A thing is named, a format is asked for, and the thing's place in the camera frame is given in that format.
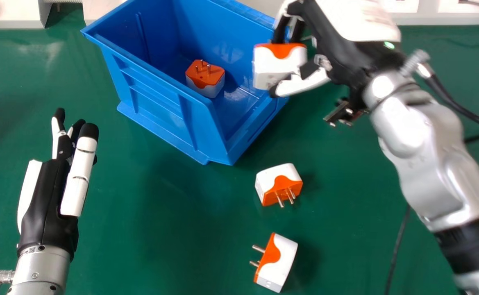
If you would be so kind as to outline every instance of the green light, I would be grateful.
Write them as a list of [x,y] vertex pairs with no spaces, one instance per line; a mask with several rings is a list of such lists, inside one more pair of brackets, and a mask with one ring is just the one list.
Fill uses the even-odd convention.
[[387,48],[389,48],[389,49],[394,49],[394,48],[396,48],[396,47],[394,46],[394,44],[392,44],[391,42],[385,42],[385,43],[383,43],[383,45],[385,45],[385,47],[387,47]]

